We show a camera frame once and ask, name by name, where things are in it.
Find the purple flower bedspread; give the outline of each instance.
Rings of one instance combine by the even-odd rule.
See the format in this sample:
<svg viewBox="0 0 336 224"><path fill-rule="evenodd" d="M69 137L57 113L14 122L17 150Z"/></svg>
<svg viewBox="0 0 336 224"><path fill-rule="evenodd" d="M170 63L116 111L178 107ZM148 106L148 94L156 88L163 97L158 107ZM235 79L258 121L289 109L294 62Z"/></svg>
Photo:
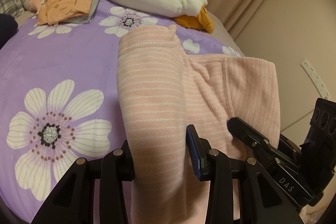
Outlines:
<svg viewBox="0 0 336 224"><path fill-rule="evenodd" d="M120 37L174 24L106 0L90 24L36 21L28 19L0 50L0 195L27 222L76 158L103 157L125 140L116 83ZM176 34L188 54L238 55L208 34L180 26Z"/></svg>

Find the flower center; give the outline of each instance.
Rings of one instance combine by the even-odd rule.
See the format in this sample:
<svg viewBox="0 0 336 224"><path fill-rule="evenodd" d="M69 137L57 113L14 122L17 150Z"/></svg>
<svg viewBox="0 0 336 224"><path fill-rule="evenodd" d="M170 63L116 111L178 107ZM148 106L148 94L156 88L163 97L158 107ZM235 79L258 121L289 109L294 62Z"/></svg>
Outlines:
<svg viewBox="0 0 336 224"><path fill-rule="evenodd" d="M124 23L124 26L130 27L134 24L134 19L128 17L123 23Z"/></svg>
<svg viewBox="0 0 336 224"><path fill-rule="evenodd" d="M61 137L59 132L59 125L55 126L55 124L50 125L47 123L43 130L37 133L37 135L41 137L41 145L45 145L47 147L52 145L52 148L55 149L55 142Z"/></svg>

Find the wall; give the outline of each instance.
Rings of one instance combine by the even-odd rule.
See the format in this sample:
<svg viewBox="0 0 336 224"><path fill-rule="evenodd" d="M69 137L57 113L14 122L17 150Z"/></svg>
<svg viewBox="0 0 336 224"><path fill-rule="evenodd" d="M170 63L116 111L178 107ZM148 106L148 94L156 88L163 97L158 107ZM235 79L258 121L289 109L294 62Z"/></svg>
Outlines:
<svg viewBox="0 0 336 224"><path fill-rule="evenodd" d="M302 144L319 96L300 66L305 58L336 101L336 0L264 0L235 42L246 56L275 63L281 130ZM327 204L335 191L336 179L319 207Z"/></svg>

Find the pink striped garment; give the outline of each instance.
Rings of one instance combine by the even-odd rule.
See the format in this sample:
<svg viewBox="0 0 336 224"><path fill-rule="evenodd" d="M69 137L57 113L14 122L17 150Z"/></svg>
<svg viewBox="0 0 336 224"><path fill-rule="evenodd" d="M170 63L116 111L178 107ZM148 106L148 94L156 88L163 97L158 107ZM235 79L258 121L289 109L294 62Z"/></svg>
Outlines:
<svg viewBox="0 0 336 224"><path fill-rule="evenodd" d="M274 64L187 55L175 31L175 25L145 26L119 42L118 95L135 168L133 224L204 224L209 183L197 181L193 173L185 144L188 124L213 148L236 159L245 160L249 151L228 132L230 117L240 117L278 145Z"/></svg>

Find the power strip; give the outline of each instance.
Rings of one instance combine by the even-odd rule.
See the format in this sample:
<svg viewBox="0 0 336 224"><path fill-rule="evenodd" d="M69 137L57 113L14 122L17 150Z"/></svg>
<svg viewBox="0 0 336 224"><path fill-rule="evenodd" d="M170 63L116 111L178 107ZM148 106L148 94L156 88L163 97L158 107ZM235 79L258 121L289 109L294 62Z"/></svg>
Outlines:
<svg viewBox="0 0 336 224"><path fill-rule="evenodd" d="M301 67L305 70L305 72L308 74L309 78L313 82L314 86L316 87L317 91L319 92L321 98L330 100L330 94L322 82L321 78L318 76L316 71L314 70L313 66L309 63L307 59L305 59L301 63Z"/></svg>

